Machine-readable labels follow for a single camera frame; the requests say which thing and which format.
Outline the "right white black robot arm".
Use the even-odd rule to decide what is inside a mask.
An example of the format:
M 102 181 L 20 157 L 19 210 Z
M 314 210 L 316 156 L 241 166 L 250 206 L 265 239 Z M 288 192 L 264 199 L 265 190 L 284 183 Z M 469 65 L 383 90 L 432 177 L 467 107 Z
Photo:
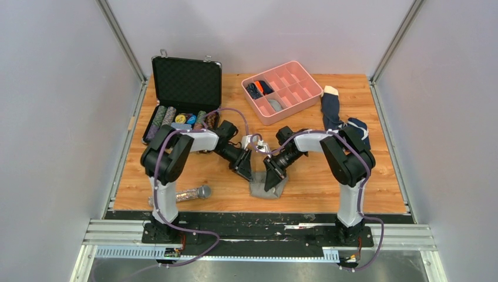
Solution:
M 278 130 L 275 137 L 280 150 L 264 159 L 264 190 L 268 192 L 283 182 L 287 168 L 301 156 L 308 152 L 323 153 L 339 184 L 335 237 L 343 245 L 352 244 L 364 227 L 364 187 L 376 165 L 371 150 L 350 128 L 327 131 L 301 129 L 295 132 L 285 126 Z

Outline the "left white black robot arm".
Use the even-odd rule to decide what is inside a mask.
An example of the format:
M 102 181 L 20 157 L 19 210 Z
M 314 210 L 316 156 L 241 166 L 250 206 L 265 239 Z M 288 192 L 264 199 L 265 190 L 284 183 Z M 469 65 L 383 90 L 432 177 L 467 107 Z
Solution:
M 191 152 L 211 151 L 228 161 L 228 168 L 248 182 L 253 180 L 251 152 L 231 139 L 237 127 L 228 121 L 214 129 L 177 130 L 162 126 L 143 152 L 140 163 L 152 187 L 152 215 L 145 231 L 160 242 L 176 241 L 180 232 L 176 202 L 176 181 Z

